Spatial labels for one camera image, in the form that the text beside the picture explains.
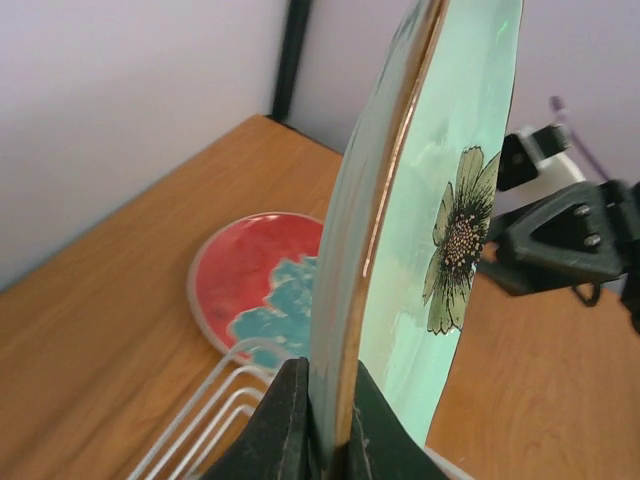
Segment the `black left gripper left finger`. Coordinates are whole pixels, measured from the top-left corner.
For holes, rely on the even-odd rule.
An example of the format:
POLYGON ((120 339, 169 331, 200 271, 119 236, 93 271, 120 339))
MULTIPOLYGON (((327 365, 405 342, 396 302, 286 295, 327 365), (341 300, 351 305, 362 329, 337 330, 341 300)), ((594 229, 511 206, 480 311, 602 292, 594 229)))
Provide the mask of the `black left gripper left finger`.
POLYGON ((284 362, 244 430, 205 480, 303 480, 308 458, 306 358, 284 362))

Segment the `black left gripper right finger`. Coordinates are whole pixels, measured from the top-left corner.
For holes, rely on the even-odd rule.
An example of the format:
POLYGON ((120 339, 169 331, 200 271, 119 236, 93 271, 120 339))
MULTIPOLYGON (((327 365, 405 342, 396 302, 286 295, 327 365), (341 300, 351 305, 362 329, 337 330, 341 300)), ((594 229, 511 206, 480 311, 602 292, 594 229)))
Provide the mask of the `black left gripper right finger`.
POLYGON ((408 435, 363 363, 358 364, 348 480, 441 480, 447 475, 408 435))

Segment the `plain green plate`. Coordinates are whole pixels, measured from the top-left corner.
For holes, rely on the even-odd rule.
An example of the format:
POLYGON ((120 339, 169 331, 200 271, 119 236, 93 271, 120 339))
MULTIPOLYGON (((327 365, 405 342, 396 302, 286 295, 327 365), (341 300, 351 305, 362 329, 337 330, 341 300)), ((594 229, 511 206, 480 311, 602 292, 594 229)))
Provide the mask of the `plain green plate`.
POLYGON ((426 441, 494 205, 522 5, 416 1, 346 148, 312 300, 309 397, 328 462, 359 366, 426 441))

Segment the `black enclosure frame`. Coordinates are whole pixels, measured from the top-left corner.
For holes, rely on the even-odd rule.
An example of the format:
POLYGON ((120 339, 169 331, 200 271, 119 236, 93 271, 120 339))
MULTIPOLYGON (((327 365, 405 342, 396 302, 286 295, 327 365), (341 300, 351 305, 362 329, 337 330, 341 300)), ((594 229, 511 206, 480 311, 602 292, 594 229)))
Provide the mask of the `black enclosure frame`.
POLYGON ((284 123, 290 113, 313 0, 290 0, 269 118, 284 123))

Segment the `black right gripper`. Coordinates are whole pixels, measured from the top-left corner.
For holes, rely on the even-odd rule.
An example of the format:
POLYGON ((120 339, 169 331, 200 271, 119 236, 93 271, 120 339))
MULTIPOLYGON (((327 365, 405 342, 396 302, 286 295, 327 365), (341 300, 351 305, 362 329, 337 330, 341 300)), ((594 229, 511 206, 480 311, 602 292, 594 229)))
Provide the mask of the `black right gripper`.
POLYGON ((639 333, 639 184, 580 182, 491 219, 480 273, 513 296, 625 275, 620 301, 639 333))

